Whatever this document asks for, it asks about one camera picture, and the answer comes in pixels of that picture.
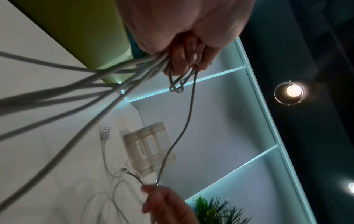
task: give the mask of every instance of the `bundle of cables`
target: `bundle of cables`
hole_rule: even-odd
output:
[[[49,174],[63,160],[63,158],[77,145],[77,143],[103,117],[105,117],[119,102],[121,102],[128,94],[130,94],[132,91],[134,91],[144,81],[146,81],[148,79],[152,79],[157,74],[159,74],[161,71],[163,71],[167,68],[169,71],[168,76],[169,76],[169,82],[170,82],[170,91],[181,94],[184,90],[183,85],[186,84],[188,79],[193,75],[194,75],[194,82],[193,82],[193,87],[192,87],[191,104],[190,104],[187,122],[186,122],[181,134],[179,135],[179,137],[176,139],[176,141],[173,143],[173,145],[170,147],[170,149],[167,151],[167,153],[165,155],[161,169],[160,169],[158,176],[157,176],[157,183],[160,181],[161,174],[162,174],[163,168],[166,164],[167,157],[170,154],[171,150],[174,148],[174,146],[177,144],[177,142],[183,136],[183,134],[186,131],[187,126],[189,124],[190,118],[191,118],[194,93],[195,93],[195,84],[196,84],[197,74],[198,74],[197,67],[193,68],[192,71],[189,73],[189,75],[186,78],[184,78],[184,75],[182,75],[182,76],[179,76],[176,80],[173,80],[172,69],[171,69],[171,66],[169,65],[170,60],[169,60],[168,53],[149,56],[149,57],[145,57],[145,58],[141,58],[141,59],[133,59],[133,60],[125,61],[125,62],[119,63],[117,65],[114,65],[110,68],[103,69],[103,70],[60,65],[60,64],[56,64],[56,63],[40,61],[40,60],[36,60],[36,59],[32,59],[32,58],[26,58],[26,57],[22,57],[22,56],[18,56],[18,55],[13,55],[13,54],[1,52],[1,51],[0,51],[0,56],[5,57],[5,58],[10,58],[13,60],[22,61],[22,62],[38,64],[38,65],[42,65],[42,66],[49,66],[49,67],[54,67],[54,68],[61,68],[61,69],[82,71],[82,72],[95,72],[93,75],[91,75],[87,78],[84,78],[80,81],[74,82],[74,83],[66,85],[66,86],[56,87],[56,88],[51,88],[51,89],[44,89],[44,90],[39,90],[39,91],[35,91],[35,92],[30,92],[30,93],[25,93],[25,94],[20,94],[20,95],[0,99],[0,108],[1,108],[0,116],[6,115],[6,114],[12,114],[12,113],[16,113],[16,112],[20,112],[20,111],[24,111],[24,110],[29,110],[29,109],[33,109],[33,108],[40,108],[40,107],[45,107],[45,106],[50,106],[50,105],[56,105],[56,104],[61,104],[61,103],[66,103],[66,102],[71,102],[71,101],[76,101],[76,100],[97,97],[94,100],[92,100],[91,102],[89,102],[83,106],[80,106],[76,109],[67,111],[62,114],[55,115],[50,118],[46,118],[44,120],[29,124],[27,126],[18,128],[16,130],[10,131],[8,133],[2,134],[2,135],[0,135],[0,142],[4,141],[6,139],[9,139],[9,138],[13,138],[19,134],[28,132],[32,129],[38,128],[38,127],[43,126],[45,124],[49,124],[49,123],[54,122],[56,120],[76,114],[76,113],[78,113],[86,108],[89,108],[89,107],[93,106],[94,104],[100,102],[101,100],[108,97],[112,93],[116,93],[116,92],[119,93],[119,91],[122,89],[125,90],[125,92],[123,94],[118,96],[111,104],[109,104],[104,110],[102,110],[97,116],[95,116],[87,125],[85,125],[59,151],[59,153],[56,154],[48,162],[48,164],[46,166],[44,166],[33,178],[31,178],[25,185],[23,185],[16,192],[14,192],[8,198],[6,198],[4,201],[2,201],[0,203],[0,214],[4,210],[6,210],[9,206],[11,206],[13,203],[15,203],[24,194],[26,194],[28,191],[30,191],[47,174]],[[142,63],[144,65],[140,68],[126,69],[128,67],[133,66],[133,65],[142,64]],[[116,74],[134,73],[134,75],[132,75],[130,78],[128,78],[122,84],[94,83],[95,81],[102,79],[104,77],[107,77],[113,73],[116,73]],[[79,96],[66,97],[66,98],[60,98],[60,99],[51,99],[53,97],[61,96],[63,94],[72,92],[77,89],[94,88],[94,87],[108,87],[110,89],[102,91],[102,92],[96,92],[96,93],[91,93],[91,94],[86,94],[86,95],[79,95]]]

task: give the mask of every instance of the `green plant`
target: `green plant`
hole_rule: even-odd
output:
[[[195,200],[196,215],[201,224],[246,224],[250,218],[241,221],[242,209],[236,207],[227,208],[228,202],[220,204],[220,198],[212,197],[210,202],[198,197]]]

